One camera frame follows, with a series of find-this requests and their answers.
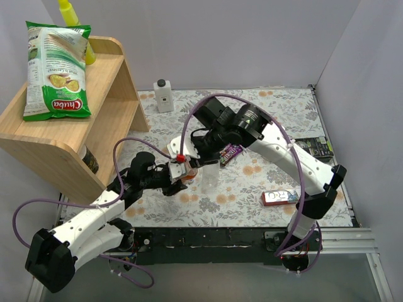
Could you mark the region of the orange soda bottle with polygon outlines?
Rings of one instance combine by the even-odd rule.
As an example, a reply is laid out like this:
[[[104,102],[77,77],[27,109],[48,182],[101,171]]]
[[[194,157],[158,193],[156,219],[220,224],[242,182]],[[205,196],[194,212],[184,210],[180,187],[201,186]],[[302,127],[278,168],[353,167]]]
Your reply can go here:
[[[186,175],[181,178],[182,182],[183,183],[191,183],[191,182],[193,182],[194,178],[198,174],[198,169],[197,168],[192,168],[188,161],[186,161],[184,163],[184,167],[185,167],[185,170],[186,170]]]

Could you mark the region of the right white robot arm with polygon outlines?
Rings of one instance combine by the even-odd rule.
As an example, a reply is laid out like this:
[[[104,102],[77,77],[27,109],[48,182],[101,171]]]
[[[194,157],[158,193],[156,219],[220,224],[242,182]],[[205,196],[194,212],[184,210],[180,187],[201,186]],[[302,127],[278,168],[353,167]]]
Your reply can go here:
[[[259,154],[300,183],[300,199],[287,226],[287,232],[276,251],[282,254],[299,250],[308,242],[316,221],[333,206],[337,189],[346,175],[346,168],[327,165],[293,143],[284,127],[269,113],[250,101],[234,96],[243,106],[234,112],[224,106],[215,93],[204,97],[190,110],[184,128],[195,117],[207,134],[192,139],[200,154],[199,165],[221,151],[226,145],[240,145]]]

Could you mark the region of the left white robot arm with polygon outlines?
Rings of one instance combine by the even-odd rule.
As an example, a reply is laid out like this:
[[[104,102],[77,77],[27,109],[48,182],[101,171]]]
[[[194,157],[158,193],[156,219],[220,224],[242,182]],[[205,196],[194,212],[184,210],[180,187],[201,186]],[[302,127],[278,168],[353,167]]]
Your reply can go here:
[[[188,164],[178,162],[157,165],[153,154],[139,152],[89,208],[63,225],[34,234],[26,270],[51,293],[57,293],[93,258],[108,250],[132,250],[133,227],[120,215],[146,189],[162,189],[166,196],[186,189],[182,179],[189,169]]]

